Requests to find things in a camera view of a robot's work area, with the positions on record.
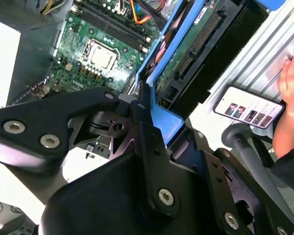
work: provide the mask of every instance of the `phone screen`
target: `phone screen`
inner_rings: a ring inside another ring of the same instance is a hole
[[[259,128],[267,128],[283,110],[283,105],[229,87],[214,112]]]

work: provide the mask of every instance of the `screw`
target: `screw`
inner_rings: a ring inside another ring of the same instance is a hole
[[[271,149],[268,150],[268,152],[269,152],[269,153],[274,153],[275,150],[274,150],[273,148],[271,148]]]
[[[205,136],[201,132],[198,131],[197,134],[200,138],[202,138],[202,139],[205,138]]]
[[[106,96],[107,98],[109,98],[109,99],[113,99],[113,98],[114,98],[113,95],[111,95],[111,94],[109,94],[109,93],[106,93],[105,96]]]
[[[144,106],[144,105],[142,105],[142,104],[138,104],[138,106],[139,106],[139,107],[141,107],[142,109],[144,109],[144,108],[145,108],[145,106]]]
[[[231,213],[227,212],[224,214],[225,221],[228,225],[234,230],[239,229],[239,223],[237,222],[237,219],[232,215]]]
[[[277,230],[280,235],[288,235],[282,227],[278,227]]]
[[[162,188],[159,190],[159,193],[158,193],[158,196],[159,196],[159,199],[167,206],[172,206],[173,205],[173,202],[174,202],[174,198],[173,198],[173,195],[172,193],[165,189],[165,188]]]
[[[60,145],[60,139],[51,134],[46,134],[40,138],[40,143],[45,148],[57,148]]]
[[[7,121],[3,125],[3,128],[7,133],[11,133],[11,134],[20,134],[26,129],[23,123],[21,123],[20,121],[14,121],[14,120]]]
[[[231,157],[231,154],[227,151],[227,150],[224,150],[223,153],[225,154],[225,156],[227,156],[228,158]]]

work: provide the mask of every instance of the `mounting hole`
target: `mounting hole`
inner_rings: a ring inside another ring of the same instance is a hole
[[[217,179],[217,181],[219,182],[219,183],[222,183],[222,179],[218,176],[218,177],[216,177],[216,179]]]
[[[139,103],[139,104],[138,104],[138,106],[139,106],[139,107],[141,107],[142,109],[144,109],[144,108],[145,108],[145,106],[144,106],[144,105],[142,105],[141,103]]]
[[[153,150],[153,153],[156,154],[156,155],[160,155],[160,151],[158,149],[156,149],[156,148]]]
[[[124,128],[124,125],[122,123],[116,123],[114,126],[113,126],[113,130],[118,132],[120,130],[122,130]]]
[[[194,171],[197,171],[197,165],[193,165],[193,166],[191,167],[191,169],[194,170]]]

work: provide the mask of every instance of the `green circuit board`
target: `green circuit board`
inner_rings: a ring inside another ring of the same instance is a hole
[[[144,56],[70,13],[46,86],[70,93],[106,86],[126,92]]]
[[[97,10],[105,13],[110,18],[117,20],[128,27],[130,27],[135,32],[141,32],[147,37],[150,37],[150,44],[156,40],[160,35],[160,30],[156,27],[153,19],[147,21],[146,23],[140,25],[134,22],[134,18],[131,12],[130,4],[128,1],[123,1],[124,6],[120,9],[120,0],[87,0]],[[137,16],[141,19],[145,16],[145,13],[138,10]]]
[[[199,32],[203,29],[205,24],[208,22],[210,16],[213,14],[216,6],[220,0],[210,0],[201,10],[197,19],[194,21],[190,30],[184,37],[183,41],[174,52],[172,58],[169,60],[167,66],[164,68],[160,76],[156,81],[156,92],[161,90],[167,80],[171,78],[171,75],[175,72],[176,68],[183,63],[186,51],[190,48],[190,45],[196,40]]]

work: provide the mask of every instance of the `metal plate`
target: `metal plate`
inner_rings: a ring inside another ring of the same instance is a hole
[[[210,89],[210,97],[199,104],[190,119],[195,129],[208,139],[212,149],[225,147],[224,129],[235,121],[213,113],[212,107],[228,84],[248,89],[274,101],[280,101],[277,81],[282,66],[294,53],[294,0],[287,0],[270,12],[240,54]]]

